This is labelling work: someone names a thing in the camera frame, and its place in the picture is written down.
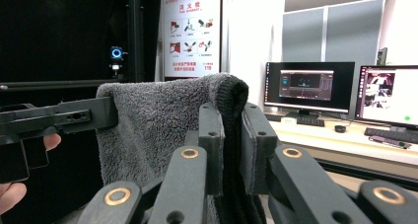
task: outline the computer mouse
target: computer mouse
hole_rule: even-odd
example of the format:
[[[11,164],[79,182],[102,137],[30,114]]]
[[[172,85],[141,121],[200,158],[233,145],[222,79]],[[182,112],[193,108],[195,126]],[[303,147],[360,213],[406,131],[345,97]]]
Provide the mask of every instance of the computer mouse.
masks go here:
[[[335,129],[335,132],[343,133],[345,132],[347,127],[344,125],[335,125],[334,129]]]

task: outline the monitor stand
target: monitor stand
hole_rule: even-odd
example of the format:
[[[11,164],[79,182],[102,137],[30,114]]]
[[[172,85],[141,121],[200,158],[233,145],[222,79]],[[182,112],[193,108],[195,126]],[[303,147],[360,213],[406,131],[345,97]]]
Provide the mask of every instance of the monitor stand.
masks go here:
[[[319,115],[310,114],[310,111],[299,110],[299,112],[288,112],[288,113],[286,113],[285,117],[293,117],[293,118],[308,117],[308,118],[312,118],[312,119],[317,119],[319,117]]]

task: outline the monitor screen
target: monitor screen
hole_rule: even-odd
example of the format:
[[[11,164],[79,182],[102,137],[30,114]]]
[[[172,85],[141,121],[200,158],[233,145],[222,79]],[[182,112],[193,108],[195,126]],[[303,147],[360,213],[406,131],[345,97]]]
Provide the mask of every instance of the monitor screen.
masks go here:
[[[267,62],[264,105],[348,113],[354,62]]]
[[[418,128],[417,79],[418,66],[361,66],[356,119]]]

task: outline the desk surface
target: desk surface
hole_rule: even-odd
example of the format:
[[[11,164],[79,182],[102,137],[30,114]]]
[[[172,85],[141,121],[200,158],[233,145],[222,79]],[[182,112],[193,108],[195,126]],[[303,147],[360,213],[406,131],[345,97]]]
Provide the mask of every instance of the desk surface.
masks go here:
[[[302,146],[315,158],[418,180],[418,144],[405,150],[372,142],[364,131],[366,127],[377,126],[320,118],[324,119],[325,127],[274,121],[270,124],[283,144]],[[346,125],[346,132],[335,132],[337,124]]]

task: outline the blue light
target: blue light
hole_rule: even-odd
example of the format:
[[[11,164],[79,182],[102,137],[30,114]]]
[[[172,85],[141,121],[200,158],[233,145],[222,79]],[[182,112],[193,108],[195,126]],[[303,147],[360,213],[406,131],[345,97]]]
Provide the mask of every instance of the blue light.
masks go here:
[[[111,56],[113,58],[120,58],[122,56],[122,51],[120,49],[114,49],[111,51]]]

